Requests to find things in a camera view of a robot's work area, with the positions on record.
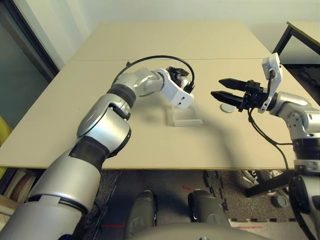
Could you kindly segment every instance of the red marking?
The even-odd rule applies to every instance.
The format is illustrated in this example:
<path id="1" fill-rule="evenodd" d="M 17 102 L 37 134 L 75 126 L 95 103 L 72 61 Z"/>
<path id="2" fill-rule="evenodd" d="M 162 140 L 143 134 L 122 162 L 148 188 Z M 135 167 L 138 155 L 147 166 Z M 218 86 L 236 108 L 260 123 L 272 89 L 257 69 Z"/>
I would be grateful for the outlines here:
<path id="1" fill-rule="evenodd" d="M 263 229 L 263 226 L 236 226 L 237 229 Z"/>
<path id="2" fill-rule="evenodd" d="M 124 229 L 124 224 L 102 224 L 101 228 L 114 228 L 114 229 Z"/>

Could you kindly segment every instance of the robotic arm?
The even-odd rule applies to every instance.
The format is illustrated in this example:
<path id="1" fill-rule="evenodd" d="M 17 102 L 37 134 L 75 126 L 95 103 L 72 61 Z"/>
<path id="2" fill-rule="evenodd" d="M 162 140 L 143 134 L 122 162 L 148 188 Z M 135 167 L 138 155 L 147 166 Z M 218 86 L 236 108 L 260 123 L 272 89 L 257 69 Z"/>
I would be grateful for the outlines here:
<path id="1" fill-rule="evenodd" d="M 174 67 L 141 68 L 120 75 L 80 123 L 74 145 L 48 167 L 27 203 L 16 209 L 0 239 L 69 239 L 94 204 L 103 162 L 117 155 L 130 139 L 127 120 L 136 98 L 160 92 L 170 103 L 185 109 L 194 99 L 184 91 L 193 84 L 187 75 Z"/>
<path id="2" fill-rule="evenodd" d="M 282 80 L 282 68 L 277 53 L 263 60 L 262 67 L 268 88 L 260 87 L 259 82 L 247 82 L 231 78 L 219 82 L 227 88 L 244 91 L 239 97 L 225 91 L 213 91 L 217 100 L 236 106 L 241 112 L 258 108 L 259 113 L 269 111 L 282 118 L 289 130 L 296 155 L 295 172 L 289 182 L 290 203 L 298 223 L 310 239 L 300 213 L 310 216 L 320 239 L 320 110 L 301 96 L 276 89 Z"/>

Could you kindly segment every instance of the small white puck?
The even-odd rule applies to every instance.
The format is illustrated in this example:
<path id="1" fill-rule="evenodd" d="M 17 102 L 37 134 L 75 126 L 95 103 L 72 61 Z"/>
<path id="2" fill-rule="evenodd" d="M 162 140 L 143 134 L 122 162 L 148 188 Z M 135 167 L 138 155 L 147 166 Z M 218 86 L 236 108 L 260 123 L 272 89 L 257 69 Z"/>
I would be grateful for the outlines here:
<path id="1" fill-rule="evenodd" d="M 227 113 L 227 114 L 230 114 L 230 113 L 232 113 L 232 112 L 236 109 L 236 107 L 235 107 L 235 106 L 232 106 L 232 105 L 229 105 L 229 104 L 226 104 L 226 103 L 221 103 L 221 104 L 220 104 L 220 109 L 221 109 L 223 112 L 225 112 L 225 113 Z"/>

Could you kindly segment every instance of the beige table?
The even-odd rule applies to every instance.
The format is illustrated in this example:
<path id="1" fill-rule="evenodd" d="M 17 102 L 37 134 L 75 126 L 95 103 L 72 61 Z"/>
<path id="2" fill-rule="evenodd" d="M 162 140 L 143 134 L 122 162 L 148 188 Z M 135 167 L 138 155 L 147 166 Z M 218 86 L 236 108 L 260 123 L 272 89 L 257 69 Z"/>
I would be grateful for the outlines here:
<path id="1" fill-rule="evenodd" d="M 294 36 L 320 55 L 320 22 L 288 21 L 287 24 L 288 27 L 273 50 L 273 53 L 280 55 L 291 36 Z"/>
<path id="2" fill-rule="evenodd" d="M 120 22 L 100 24 L 72 59 L 254 59 L 269 53 L 238 21 Z"/>
<path id="3" fill-rule="evenodd" d="M 245 112 L 224 113 L 210 91 L 225 89 L 219 79 L 254 79 L 267 85 L 261 59 L 190 60 L 194 68 L 194 96 L 203 119 L 199 127 L 173 127 L 171 106 L 158 93 L 137 99 L 129 124 L 131 140 L 106 169 L 282 169 L 280 153 L 248 123 Z M 76 139 L 78 124 L 103 95 L 126 61 L 69 62 L 23 117 L 0 149 L 0 165 L 46 168 Z M 144 67 L 165 68 L 171 60 L 151 60 Z M 284 69 L 279 91 L 315 101 Z M 282 119 L 254 112 L 265 132 L 278 142 L 289 142 Z M 293 167 L 290 146 L 281 147 Z"/>

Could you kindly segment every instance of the black cable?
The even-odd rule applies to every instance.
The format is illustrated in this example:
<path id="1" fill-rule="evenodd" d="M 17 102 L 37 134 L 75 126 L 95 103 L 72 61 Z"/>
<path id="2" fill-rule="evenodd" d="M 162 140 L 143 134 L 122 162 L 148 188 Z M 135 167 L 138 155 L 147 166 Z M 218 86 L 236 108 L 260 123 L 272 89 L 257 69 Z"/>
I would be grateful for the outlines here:
<path id="1" fill-rule="evenodd" d="M 143 61 L 146 61 L 146 60 L 149 60 L 149 59 L 173 59 L 173 60 L 177 60 L 183 64 L 185 64 L 190 72 L 191 72 L 191 75 L 192 75 L 192 79 L 191 79 L 191 83 L 190 84 L 194 84 L 195 82 L 195 72 L 194 70 L 192 69 L 192 67 L 189 65 L 189 63 L 187 63 L 185 60 L 179 58 L 179 57 L 176 57 L 176 56 L 169 56 L 169 55 L 154 55 L 154 56 L 147 56 L 147 57 L 144 57 L 144 58 L 141 58 L 139 60 L 136 60 L 134 62 L 131 62 L 131 63 L 127 63 L 126 67 L 124 69 L 122 69 L 118 74 L 117 76 L 114 78 L 113 82 L 112 82 L 112 85 L 117 81 L 118 77 L 123 74 L 127 69 L 131 68 L 133 65 L 136 65 L 138 63 L 141 63 Z"/>
<path id="2" fill-rule="evenodd" d="M 298 172 L 293 172 L 290 180 L 289 180 L 289 191 L 288 191 L 288 195 L 289 195 L 289 201 L 290 201 L 290 205 L 294 214 L 294 217 L 297 221 L 297 223 L 299 224 L 300 228 L 303 230 L 304 234 L 306 235 L 306 237 L 309 240 L 316 240 L 315 236 L 312 234 L 312 232 L 310 231 L 308 225 L 306 224 L 306 221 L 304 220 L 304 218 L 302 217 L 301 213 L 298 211 L 298 206 L 296 205 L 296 203 L 293 201 L 293 199 L 295 198 L 293 196 L 293 190 L 292 190 L 292 178 L 295 177 L 295 175 L 299 174 Z"/>
<path id="3" fill-rule="evenodd" d="M 281 153 L 283 160 L 284 160 L 284 164 L 285 164 L 285 169 L 287 171 L 289 171 L 289 166 L 288 166 L 288 161 L 286 158 L 286 155 L 284 154 L 284 152 L 277 146 L 277 145 L 292 145 L 292 143 L 278 143 L 274 140 L 272 140 L 269 136 L 267 136 L 256 124 L 254 118 L 252 117 L 252 112 L 253 112 L 254 108 L 251 108 L 251 110 L 247 110 L 248 112 L 248 120 L 251 123 L 252 127 L 254 128 L 254 130 L 256 130 L 265 140 L 267 140 L 271 145 L 273 145 L 276 149 L 278 149 L 278 151 Z"/>
<path id="4" fill-rule="evenodd" d="M 269 95 L 270 95 L 270 91 L 271 91 L 271 82 L 272 82 L 272 79 L 276 76 L 276 73 L 275 73 L 275 70 L 270 70 L 269 71 L 269 80 L 268 80 L 268 86 L 267 86 L 267 92 L 266 92 L 266 98 L 264 100 L 267 101 Z"/>

